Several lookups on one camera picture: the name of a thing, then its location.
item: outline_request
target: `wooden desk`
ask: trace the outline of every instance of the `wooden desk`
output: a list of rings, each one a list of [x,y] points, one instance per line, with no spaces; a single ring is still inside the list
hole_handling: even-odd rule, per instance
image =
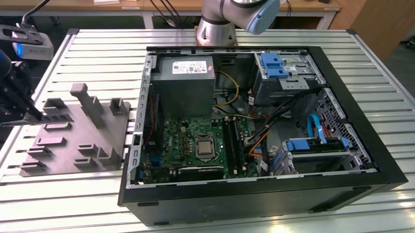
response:
[[[179,14],[199,16],[203,0],[170,0]],[[40,0],[0,0],[0,16],[21,16]],[[163,14],[168,15],[160,0],[154,0]],[[328,29],[342,6],[335,0],[330,4],[318,0],[290,0],[292,17],[320,17],[316,29]],[[276,16],[287,16],[288,4],[280,7]],[[52,0],[34,16],[143,16],[146,29],[154,28],[152,16],[159,16],[150,0],[120,1],[120,4],[94,5],[94,0]]]

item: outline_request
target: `desk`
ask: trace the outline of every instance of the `desk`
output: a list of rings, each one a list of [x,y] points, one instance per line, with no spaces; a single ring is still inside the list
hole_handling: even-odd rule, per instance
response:
[[[242,46],[320,46],[386,144],[408,182],[335,212],[212,223],[146,227],[116,205],[122,171],[21,177],[19,165],[40,126],[15,127],[0,151],[0,224],[3,232],[383,232],[414,229],[415,100],[359,36],[343,30],[268,30],[254,36],[236,30]],[[74,103],[71,85],[87,82],[100,102],[124,98],[139,104],[147,46],[195,45],[194,30],[80,30],[67,35],[34,94],[36,107],[47,98]],[[136,110],[131,110],[128,132]],[[126,145],[132,135],[126,136]]]
[[[200,16],[203,0],[170,0],[179,14]],[[0,16],[21,16],[40,0],[1,0]],[[168,11],[159,0],[154,1],[164,15]],[[330,4],[318,0],[290,0],[292,17],[320,17],[316,29],[328,29],[331,21],[342,6],[335,0]],[[276,16],[287,16],[288,4],[280,7]],[[120,1],[120,4],[94,5],[94,0],[52,0],[34,16],[143,16],[146,29],[154,29],[152,17],[160,13],[150,0]]]

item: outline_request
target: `screw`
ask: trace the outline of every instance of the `screw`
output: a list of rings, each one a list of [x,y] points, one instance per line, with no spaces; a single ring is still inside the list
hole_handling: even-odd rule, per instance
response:
[[[243,108],[238,108],[240,114],[246,114],[246,110]]]

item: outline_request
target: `floor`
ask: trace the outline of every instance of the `floor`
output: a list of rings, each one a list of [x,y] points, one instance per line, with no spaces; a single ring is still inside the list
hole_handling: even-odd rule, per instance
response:
[[[19,20],[16,17],[0,17],[0,24],[13,25]],[[60,24],[54,25],[50,17],[36,17],[35,23],[40,32],[46,33],[58,50],[67,31],[70,28],[83,29],[130,29],[144,28],[142,17],[60,17]],[[196,25],[195,17],[184,18],[184,27],[192,28]],[[172,28],[160,17],[154,18],[155,28]],[[16,59],[9,44],[0,43],[0,48],[7,52],[11,59]],[[30,61],[31,73],[34,77],[42,77],[47,70],[48,61]],[[415,96],[415,49],[406,48],[404,44],[399,44],[395,51],[384,62],[386,66],[396,76],[403,86],[407,88],[412,96]],[[7,139],[8,129],[0,130],[0,147]]]

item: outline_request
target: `yellow cable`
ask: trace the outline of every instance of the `yellow cable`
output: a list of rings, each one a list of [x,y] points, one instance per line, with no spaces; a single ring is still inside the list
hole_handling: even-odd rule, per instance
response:
[[[234,82],[235,86],[236,86],[236,94],[235,94],[235,97],[234,99],[231,99],[228,102],[226,103],[219,103],[219,104],[214,104],[215,107],[219,107],[219,106],[224,106],[224,105],[228,105],[230,103],[232,103],[236,99],[238,99],[238,95],[239,95],[239,85],[238,85],[238,82],[235,81],[235,79],[230,76],[230,74],[227,74],[226,72],[222,72],[222,71],[216,71],[218,73],[222,73],[224,76],[228,77],[228,79],[231,79],[231,81]]]

